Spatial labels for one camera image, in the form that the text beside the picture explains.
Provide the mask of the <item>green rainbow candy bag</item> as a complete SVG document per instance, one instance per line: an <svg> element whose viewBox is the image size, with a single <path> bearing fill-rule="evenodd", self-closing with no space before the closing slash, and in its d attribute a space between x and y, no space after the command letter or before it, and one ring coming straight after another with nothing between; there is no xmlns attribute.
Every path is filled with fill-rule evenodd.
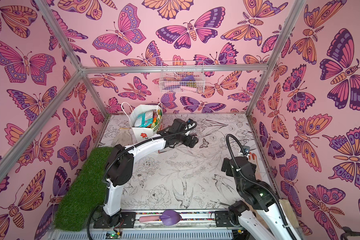
<svg viewBox="0 0 360 240"><path fill-rule="evenodd" d="M158 109L154 112L154 116L155 116L155 123L156 124L159 124L162 120L162 110L161 109Z"/></svg>

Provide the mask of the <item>teal mint candy bag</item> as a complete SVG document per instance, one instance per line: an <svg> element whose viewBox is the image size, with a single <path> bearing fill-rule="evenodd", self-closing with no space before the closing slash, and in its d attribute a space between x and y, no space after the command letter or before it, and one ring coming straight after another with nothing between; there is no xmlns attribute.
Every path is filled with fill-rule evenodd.
<svg viewBox="0 0 360 240"><path fill-rule="evenodd" d="M149 128L153 123L154 111L150 110L144 113L141 113L137 116L134 127L135 128Z"/></svg>

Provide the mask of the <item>orange Fox's fruits candy bag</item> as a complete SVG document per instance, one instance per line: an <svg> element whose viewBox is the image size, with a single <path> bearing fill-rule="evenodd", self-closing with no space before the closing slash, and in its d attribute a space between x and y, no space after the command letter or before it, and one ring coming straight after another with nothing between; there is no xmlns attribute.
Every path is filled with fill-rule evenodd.
<svg viewBox="0 0 360 240"><path fill-rule="evenodd" d="M161 118L159 116L153 118L153 123L151 124L150 128L155 128L157 125L160 124Z"/></svg>

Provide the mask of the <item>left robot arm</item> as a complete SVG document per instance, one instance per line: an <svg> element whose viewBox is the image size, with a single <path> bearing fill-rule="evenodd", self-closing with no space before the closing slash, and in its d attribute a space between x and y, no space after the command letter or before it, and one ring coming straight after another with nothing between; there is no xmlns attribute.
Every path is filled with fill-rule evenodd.
<svg viewBox="0 0 360 240"><path fill-rule="evenodd" d="M94 213L102 208L102 215L108 227L121 226L121 199L124 185L131 179L134 164L154 152L167 148L175 148L177 144L193 148L198 143L198 138L190 134L197 127L197 122L188 119L183 121L175 119L171 126L159 131L152 137L140 143L114 146L110 153L102 183L106 185L105 200L102 205L97 205L90 213L86 230L89 240L92 239L90 223Z"/></svg>

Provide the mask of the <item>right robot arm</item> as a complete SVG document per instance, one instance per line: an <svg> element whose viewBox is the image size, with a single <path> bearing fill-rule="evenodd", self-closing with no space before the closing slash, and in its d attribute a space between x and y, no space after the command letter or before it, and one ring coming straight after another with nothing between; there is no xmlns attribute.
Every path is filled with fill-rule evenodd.
<svg viewBox="0 0 360 240"><path fill-rule="evenodd" d="M230 222L256 240L300 240L279 197L268 183L256 179L257 166L249 161L249 149L232 134L226 135L226 144L230 157L224 158L221 171L234 178L243 199L229 206Z"/></svg>

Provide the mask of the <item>white paper gift bag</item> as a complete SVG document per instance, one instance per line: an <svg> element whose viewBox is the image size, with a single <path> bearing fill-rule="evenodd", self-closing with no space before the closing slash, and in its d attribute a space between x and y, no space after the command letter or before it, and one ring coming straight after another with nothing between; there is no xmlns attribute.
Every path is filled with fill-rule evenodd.
<svg viewBox="0 0 360 240"><path fill-rule="evenodd" d="M121 106L129 118L130 127L138 142L153 137L160 129L163 118L162 104L139 105L130 114L126 113L126 110L132 109L130 104L123 102Z"/></svg>

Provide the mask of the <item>orange and white garden glove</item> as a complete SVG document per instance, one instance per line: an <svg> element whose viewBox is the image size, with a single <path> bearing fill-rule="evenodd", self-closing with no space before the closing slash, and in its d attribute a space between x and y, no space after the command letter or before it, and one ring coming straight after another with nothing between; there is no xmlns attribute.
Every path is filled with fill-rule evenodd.
<svg viewBox="0 0 360 240"><path fill-rule="evenodd" d="M252 164L255 164L256 165L256 171L255 171L255 176L256 176L256 179L257 180L262 180L262 172L261 172L261 169L260 169L260 165L258 163L258 157L255 153L252 153L250 152L249 153L249 161L252 163Z"/></svg>

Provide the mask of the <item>purple trowel in basket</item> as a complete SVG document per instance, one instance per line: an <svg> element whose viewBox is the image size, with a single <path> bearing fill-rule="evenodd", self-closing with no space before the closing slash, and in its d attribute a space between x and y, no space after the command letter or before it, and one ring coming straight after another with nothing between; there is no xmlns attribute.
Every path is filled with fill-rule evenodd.
<svg viewBox="0 0 360 240"><path fill-rule="evenodd" d="M193 75L182 79L166 78L163 81L162 90L168 92L197 92L198 84Z"/></svg>

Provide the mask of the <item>grey knit glove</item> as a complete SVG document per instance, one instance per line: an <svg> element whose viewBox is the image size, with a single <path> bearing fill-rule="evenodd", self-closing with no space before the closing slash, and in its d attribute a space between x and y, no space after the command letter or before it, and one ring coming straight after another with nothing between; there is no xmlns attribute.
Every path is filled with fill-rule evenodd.
<svg viewBox="0 0 360 240"><path fill-rule="evenodd" d="M121 128L119 129L119 133L114 137L111 147L115 147L116 145L121 145L122 147L130 146L133 144L133 138L130 133L130 129Z"/></svg>

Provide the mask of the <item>beige work glove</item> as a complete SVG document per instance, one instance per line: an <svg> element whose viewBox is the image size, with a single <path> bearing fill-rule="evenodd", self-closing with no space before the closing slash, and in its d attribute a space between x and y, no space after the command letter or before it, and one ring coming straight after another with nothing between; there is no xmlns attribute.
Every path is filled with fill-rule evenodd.
<svg viewBox="0 0 360 240"><path fill-rule="evenodd" d="M281 203L283 211L284 211L286 217L288 218L288 220L290 221L291 225L294 228L299 227L298 219L296 217L296 214L295 214L290 202L286 199L281 199L280 203Z"/></svg>

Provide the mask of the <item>purple garden trowel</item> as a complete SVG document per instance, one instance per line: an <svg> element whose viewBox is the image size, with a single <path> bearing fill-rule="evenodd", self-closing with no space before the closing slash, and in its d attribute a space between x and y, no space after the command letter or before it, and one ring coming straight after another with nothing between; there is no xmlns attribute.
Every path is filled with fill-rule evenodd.
<svg viewBox="0 0 360 240"><path fill-rule="evenodd" d="M174 210L165 210L160 215L143 216L139 218L140 223L161 221L165 226L173 226L182 220L182 216Z"/></svg>

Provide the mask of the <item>green artificial grass mat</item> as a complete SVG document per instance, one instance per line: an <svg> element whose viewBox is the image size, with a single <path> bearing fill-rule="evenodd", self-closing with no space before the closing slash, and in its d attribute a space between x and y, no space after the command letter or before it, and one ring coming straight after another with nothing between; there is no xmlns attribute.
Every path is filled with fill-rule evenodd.
<svg viewBox="0 0 360 240"><path fill-rule="evenodd" d="M86 227L92 210L104 203L106 185L102 178L112 150L111 147L99 147L91 151L78 177L59 204L54 220L56 229L80 232Z"/></svg>

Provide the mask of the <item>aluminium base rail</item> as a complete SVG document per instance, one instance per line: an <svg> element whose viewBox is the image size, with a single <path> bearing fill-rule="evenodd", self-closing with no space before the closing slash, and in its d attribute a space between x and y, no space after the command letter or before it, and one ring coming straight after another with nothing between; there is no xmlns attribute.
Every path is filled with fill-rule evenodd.
<svg viewBox="0 0 360 240"><path fill-rule="evenodd" d="M251 211L240 216L228 210L123 211L117 227L106 228L99 217L79 232L50 230L48 240L291 240L277 217L271 227Z"/></svg>

